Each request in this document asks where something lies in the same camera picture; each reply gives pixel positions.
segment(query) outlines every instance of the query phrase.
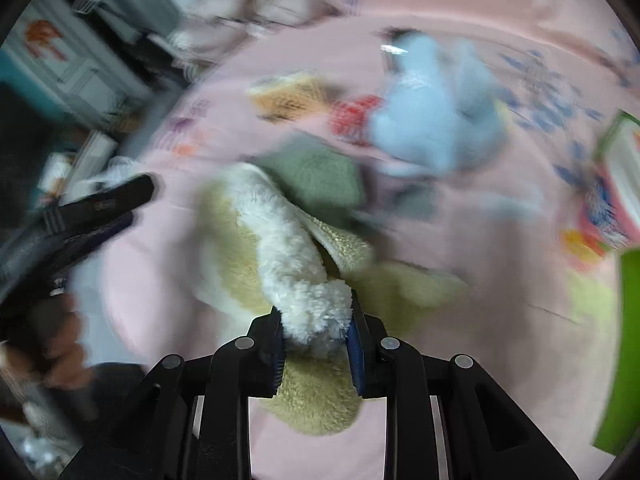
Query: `white fluffy fur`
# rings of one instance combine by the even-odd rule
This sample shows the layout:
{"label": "white fluffy fur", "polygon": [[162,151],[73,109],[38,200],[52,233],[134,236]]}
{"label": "white fluffy fur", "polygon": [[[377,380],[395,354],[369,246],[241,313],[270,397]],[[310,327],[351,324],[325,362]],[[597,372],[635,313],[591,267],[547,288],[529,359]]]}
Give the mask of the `white fluffy fur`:
{"label": "white fluffy fur", "polygon": [[295,206],[251,164],[225,171],[225,195],[239,221],[258,242],[262,290],[282,314],[289,345],[325,356],[343,345],[351,322],[351,289],[327,281],[318,250],[296,216]]}

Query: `gray floor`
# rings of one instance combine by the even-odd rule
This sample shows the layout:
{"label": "gray floor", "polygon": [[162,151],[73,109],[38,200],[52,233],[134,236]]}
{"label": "gray floor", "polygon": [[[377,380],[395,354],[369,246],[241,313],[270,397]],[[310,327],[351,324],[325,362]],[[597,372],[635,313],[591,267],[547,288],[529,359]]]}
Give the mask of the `gray floor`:
{"label": "gray floor", "polygon": [[[175,88],[157,95],[148,108],[143,123],[122,143],[118,154],[138,158],[181,94],[182,90]],[[82,343],[88,350],[88,364],[139,362],[113,333],[105,317],[101,272],[102,255],[97,252],[74,269],[70,280],[70,290],[76,295],[78,312],[86,318]]]}

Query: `silver screw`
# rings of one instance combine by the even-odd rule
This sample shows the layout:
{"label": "silver screw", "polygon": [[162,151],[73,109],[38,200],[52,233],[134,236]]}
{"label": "silver screw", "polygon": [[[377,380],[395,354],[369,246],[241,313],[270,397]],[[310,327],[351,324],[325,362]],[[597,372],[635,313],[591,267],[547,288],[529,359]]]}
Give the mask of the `silver screw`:
{"label": "silver screw", "polygon": [[167,370],[171,370],[172,368],[177,368],[180,366],[182,359],[180,359],[179,355],[168,355],[164,359],[162,359],[162,367]]}
{"label": "silver screw", "polygon": [[247,350],[254,345],[254,340],[250,337],[244,336],[236,339],[236,348],[238,350]]}
{"label": "silver screw", "polygon": [[468,355],[459,355],[454,360],[460,368],[471,368],[474,365],[474,360]]}
{"label": "silver screw", "polygon": [[397,348],[400,348],[400,342],[395,337],[385,337],[380,341],[380,344],[385,350],[396,350]]}

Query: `blue plush toy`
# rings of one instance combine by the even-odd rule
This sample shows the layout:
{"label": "blue plush toy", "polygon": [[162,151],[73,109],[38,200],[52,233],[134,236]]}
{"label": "blue plush toy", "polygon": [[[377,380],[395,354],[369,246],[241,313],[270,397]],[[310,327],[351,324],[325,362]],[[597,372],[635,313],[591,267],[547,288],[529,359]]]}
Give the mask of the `blue plush toy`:
{"label": "blue plush toy", "polygon": [[496,80],[468,41],[445,53],[429,36],[409,32],[394,46],[398,73],[385,104],[369,119],[370,142],[408,164],[393,176],[441,177],[490,158],[504,139]]}

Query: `pink tablecloth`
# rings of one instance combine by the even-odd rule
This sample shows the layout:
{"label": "pink tablecloth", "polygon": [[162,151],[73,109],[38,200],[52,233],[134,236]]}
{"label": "pink tablecloth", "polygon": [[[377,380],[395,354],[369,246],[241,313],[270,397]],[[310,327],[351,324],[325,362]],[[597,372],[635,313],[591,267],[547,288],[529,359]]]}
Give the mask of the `pink tablecloth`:
{"label": "pink tablecloth", "polygon": [[[193,358],[225,342],[230,320],[191,293],[198,245],[194,192],[222,165],[276,146],[292,129],[256,117],[244,95],[249,85],[313,69],[343,86],[347,96],[377,92],[384,76],[377,33],[383,28],[420,28],[444,43],[472,38],[504,85],[509,141],[482,170],[436,184],[432,222],[393,220],[380,253],[452,270],[469,282],[468,300],[429,317],[410,342],[437,357],[474,356],[582,478],[597,478],[610,462],[590,443],[616,360],[615,262],[604,263],[588,280],[610,298],[594,314],[571,294],[576,287],[568,283],[580,288],[585,282],[565,265],[557,228],[575,193],[576,168],[596,136],[617,108],[640,113],[615,61],[635,51],[625,50],[626,36],[612,39],[610,30],[625,33],[603,0],[476,1],[348,2],[353,16],[256,41],[191,89],[143,160],[144,170],[162,177],[161,196],[106,251],[108,314],[150,365],[169,352]],[[584,22],[567,25],[587,12],[584,6],[590,6],[589,26],[598,32],[591,37]],[[540,85],[542,107],[530,98]],[[318,116],[296,127],[347,153],[385,156],[334,141],[325,121]],[[348,431],[311,438],[253,405],[254,475],[381,478],[384,417],[384,402],[366,402]]]}

